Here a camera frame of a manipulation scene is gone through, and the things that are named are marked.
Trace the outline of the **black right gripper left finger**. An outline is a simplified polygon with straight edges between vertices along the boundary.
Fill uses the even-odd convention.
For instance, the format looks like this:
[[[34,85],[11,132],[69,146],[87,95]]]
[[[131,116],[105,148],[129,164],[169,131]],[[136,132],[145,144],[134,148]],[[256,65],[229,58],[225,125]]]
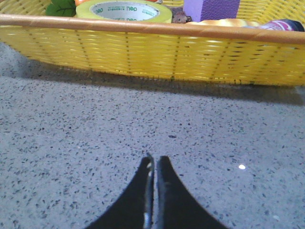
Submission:
[[[154,159],[143,157],[118,199],[88,229],[150,229],[153,218]]]

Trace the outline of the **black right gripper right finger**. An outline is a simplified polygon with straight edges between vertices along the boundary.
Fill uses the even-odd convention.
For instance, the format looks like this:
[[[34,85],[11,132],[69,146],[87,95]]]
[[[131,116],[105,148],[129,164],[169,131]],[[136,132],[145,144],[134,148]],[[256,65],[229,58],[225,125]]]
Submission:
[[[224,229],[178,178],[169,157],[157,164],[158,229]]]

